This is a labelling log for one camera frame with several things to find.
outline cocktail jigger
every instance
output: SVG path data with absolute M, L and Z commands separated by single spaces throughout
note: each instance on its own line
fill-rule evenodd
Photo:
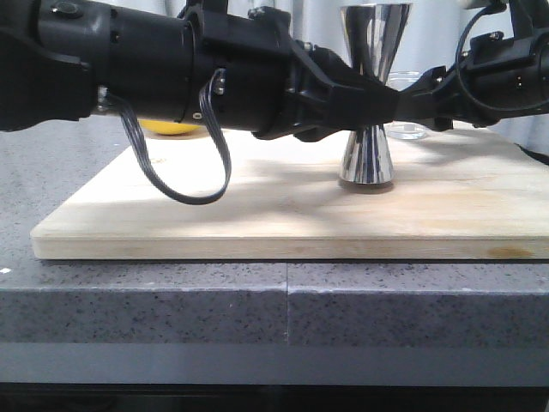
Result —
M 398 3 L 341 8 L 354 69 L 387 81 L 411 6 Z M 393 179 L 393 162 L 382 125 L 351 133 L 340 176 L 358 185 L 380 185 Z

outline lemon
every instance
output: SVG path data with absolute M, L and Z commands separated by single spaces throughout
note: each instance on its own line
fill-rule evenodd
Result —
M 200 128 L 194 124 L 160 122 L 158 120 L 140 120 L 139 123 L 145 129 L 164 136 L 182 135 Z

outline granite countertop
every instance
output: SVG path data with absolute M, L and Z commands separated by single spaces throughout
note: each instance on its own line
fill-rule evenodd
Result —
M 122 126 L 0 146 L 0 382 L 549 385 L 548 263 L 42 262 Z

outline black cable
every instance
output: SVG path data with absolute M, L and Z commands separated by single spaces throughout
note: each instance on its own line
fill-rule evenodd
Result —
M 183 19 L 183 17 L 185 16 L 185 13 L 187 12 L 187 9 L 188 9 L 189 6 L 185 5 L 181 11 L 178 13 L 177 15 L 177 18 L 178 19 Z
M 546 100 L 542 103 L 536 103 L 531 106 L 523 106 L 523 107 L 495 107 L 487 105 L 486 103 L 483 103 L 482 101 L 478 100 L 476 97 L 473 96 L 471 91 L 469 90 L 468 86 L 465 84 L 463 80 L 463 74 L 462 74 L 462 68 L 460 67 L 460 62 L 462 58 L 463 53 L 463 47 L 465 46 L 465 42 L 467 41 L 468 35 L 471 33 L 471 30 L 473 29 L 474 25 L 480 20 L 480 18 L 484 17 L 485 15 L 492 14 L 494 8 L 498 7 L 499 5 L 493 3 L 492 5 L 485 7 L 482 9 L 479 13 L 477 13 L 473 19 L 466 25 L 465 30 L 463 31 L 462 36 L 460 37 L 460 41 L 457 45 L 457 50 L 455 51 L 455 77 L 457 80 L 457 84 L 461 90 L 461 92 L 467 97 L 469 100 L 471 100 L 476 106 L 481 107 L 483 109 L 492 111 L 492 112 L 517 112 L 517 111 L 532 111 L 532 110 L 539 110 L 543 109 L 544 106 L 547 106 L 549 104 L 549 100 Z
M 143 135 L 143 130 L 139 125 L 137 116 L 133 108 L 131 107 L 131 104 L 128 101 L 110 92 L 107 94 L 107 101 L 109 102 L 111 107 L 117 110 L 120 114 L 120 118 L 122 119 L 122 124 L 124 125 L 126 135 L 130 140 L 131 147 L 134 149 L 134 153 L 136 154 L 137 161 L 140 168 L 143 170 L 143 173 L 145 173 L 145 176 L 147 176 L 147 179 L 151 182 L 151 184 L 153 184 L 154 187 L 156 187 L 159 191 L 177 202 L 190 205 L 211 204 L 221 199 L 225 194 L 227 187 L 229 186 L 232 174 L 231 153 L 226 144 L 225 137 L 223 136 L 223 131 L 221 130 L 219 122 L 217 121 L 217 117 L 215 116 L 215 111 L 212 106 L 212 95 L 214 93 L 214 86 L 217 81 L 224 75 L 225 69 L 216 70 L 214 75 L 212 76 L 212 79 L 200 91 L 200 108 L 202 110 L 204 123 L 206 124 L 206 127 L 208 128 L 208 131 L 212 139 L 214 140 L 215 147 L 220 153 L 221 159 L 223 161 L 223 167 L 225 169 L 225 183 L 223 184 L 223 187 L 214 194 L 205 197 L 193 197 L 181 194 L 166 185 L 164 181 L 162 181 L 162 179 L 154 170 L 153 165 L 151 164 L 151 160 L 148 156 L 145 136 Z

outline wood grain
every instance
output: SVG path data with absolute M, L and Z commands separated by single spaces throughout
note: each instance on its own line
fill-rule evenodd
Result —
M 488 130 L 461 125 L 389 142 L 396 179 L 338 182 L 347 133 L 315 144 L 227 132 L 226 196 L 175 203 L 127 150 L 33 231 L 46 259 L 549 258 L 549 167 Z M 209 139 L 149 141 L 155 168 L 185 193 L 222 183 Z

